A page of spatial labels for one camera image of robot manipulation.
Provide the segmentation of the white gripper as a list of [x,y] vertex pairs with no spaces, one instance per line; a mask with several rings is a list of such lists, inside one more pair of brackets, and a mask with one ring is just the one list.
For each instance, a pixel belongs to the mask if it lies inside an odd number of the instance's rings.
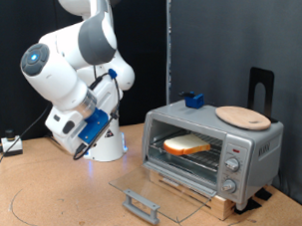
[[91,90],[77,79],[75,91],[67,96],[70,109],[53,106],[46,126],[71,154],[122,153],[118,108],[122,91],[117,79],[104,75]]

